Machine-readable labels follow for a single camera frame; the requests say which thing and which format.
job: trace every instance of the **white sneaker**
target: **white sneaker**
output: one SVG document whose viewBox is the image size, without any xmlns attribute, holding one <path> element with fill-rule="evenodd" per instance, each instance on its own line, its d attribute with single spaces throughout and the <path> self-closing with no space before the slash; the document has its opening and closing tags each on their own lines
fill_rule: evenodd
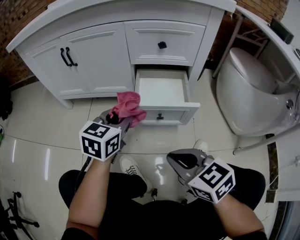
<svg viewBox="0 0 300 240">
<path fill-rule="evenodd" d="M 138 175 L 143 181 L 147 184 L 147 192 L 152 190 L 151 183 L 142 175 L 139 166 L 135 159 L 127 154 L 124 154 L 120 157 L 120 165 L 123 173 L 128 175 Z"/>
<path fill-rule="evenodd" d="M 201 150 L 206 155 L 208 155 L 208 144 L 207 142 L 204 142 L 202 139 L 198 139 L 193 148 Z"/>
</svg>

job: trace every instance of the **tiled floor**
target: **tiled floor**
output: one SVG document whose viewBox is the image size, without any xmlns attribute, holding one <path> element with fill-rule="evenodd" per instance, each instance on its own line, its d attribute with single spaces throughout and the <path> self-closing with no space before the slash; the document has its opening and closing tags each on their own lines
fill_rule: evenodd
<svg viewBox="0 0 300 240">
<path fill-rule="evenodd" d="M 137 126 L 126 136 L 122 150 L 131 154 L 142 173 L 158 188 L 158 199 L 180 201 L 185 189 L 166 161 L 172 150 L 193 147 L 196 139 L 209 143 L 211 155 L 224 161 L 260 171 L 268 182 L 269 161 L 266 147 L 234 156 L 233 149 L 247 146 L 262 138 L 239 138 L 228 128 L 216 102 L 214 80 L 205 70 L 192 92 L 192 99 L 201 107 L 186 126 Z M 12 93 L 14 109 L 8 120 L 0 121 L 6 137 L 0 147 L 0 196 L 5 199 L 12 191 L 22 193 L 21 213 L 40 223 L 28 227 L 36 239 L 60 239 L 65 229 L 68 209 L 59 190 L 60 176 L 71 169 L 80 169 L 86 157 L 80 151 L 78 132 L 89 119 L 113 107 L 115 98 L 79 99 L 73 110 L 64 108 L 41 83 L 33 83 Z M 111 168 L 120 172 L 118 161 Z M 277 205 L 264 203 L 256 208 L 269 235 Z M 150 201 L 149 196 L 138 199 Z M 18 232 L 20 239 L 26 239 Z"/>
</svg>

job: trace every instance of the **black pants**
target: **black pants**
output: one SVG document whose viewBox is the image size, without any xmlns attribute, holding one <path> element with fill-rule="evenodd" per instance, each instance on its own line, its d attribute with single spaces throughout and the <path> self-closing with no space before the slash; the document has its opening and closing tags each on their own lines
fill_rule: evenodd
<svg viewBox="0 0 300 240">
<path fill-rule="evenodd" d="M 231 191 L 240 202 L 251 209 L 260 202 L 264 190 L 264 176 L 251 169 L 230 165 L 234 169 L 236 185 Z M 75 194 L 75 182 L 79 171 L 65 173 L 59 182 L 60 194 L 69 208 Z M 85 173 L 78 178 L 82 182 Z M 113 239 L 128 232 L 131 238 L 160 238 L 182 236 L 219 240 L 226 236 L 213 205 L 197 199 L 185 206 L 172 201 L 156 201 L 141 205 L 132 198 L 144 195 L 146 183 L 137 175 L 110 173 L 107 206 L 99 228 L 99 238 Z"/>
</svg>

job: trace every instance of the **cabinet door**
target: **cabinet door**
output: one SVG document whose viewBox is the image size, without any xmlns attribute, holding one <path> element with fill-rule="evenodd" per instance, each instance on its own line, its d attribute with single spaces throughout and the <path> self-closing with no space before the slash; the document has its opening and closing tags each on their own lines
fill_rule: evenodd
<svg viewBox="0 0 300 240">
<path fill-rule="evenodd" d="M 66 48 L 61 40 L 55 39 L 46 43 L 26 54 L 33 62 L 33 73 L 38 72 L 37 76 L 42 76 L 41 82 L 48 81 L 57 90 L 58 96 L 86 94 L 90 90 L 81 80 L 81 76 L 75 66 L 67 66 L 63 57 L 70 64 L 66 56 Z"/>
<path fill-rule="evenodd" d="M 133 91 L 124 24 L 111 23 L 61 37 L 92 93 Z"/>
<path fill-rule="evenodd" d="M 205 26 L 159 20 L 125 22 L 131 64 L 193 66 Z"/>
</svg>

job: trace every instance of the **white toilet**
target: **white toilet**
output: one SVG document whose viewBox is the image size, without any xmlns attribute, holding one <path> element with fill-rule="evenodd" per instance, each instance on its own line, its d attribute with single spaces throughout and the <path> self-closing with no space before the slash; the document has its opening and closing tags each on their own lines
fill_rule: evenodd
<svg viewBox="0 0 300 240">
<path fill-rule="evenodd" d="M 230 50 L 217 77 L 218 104 L 236 135 L 277 134 L 293 126 L 297 94 L 297 86 L 277 81 L 239 48 Z"/>
</svg>

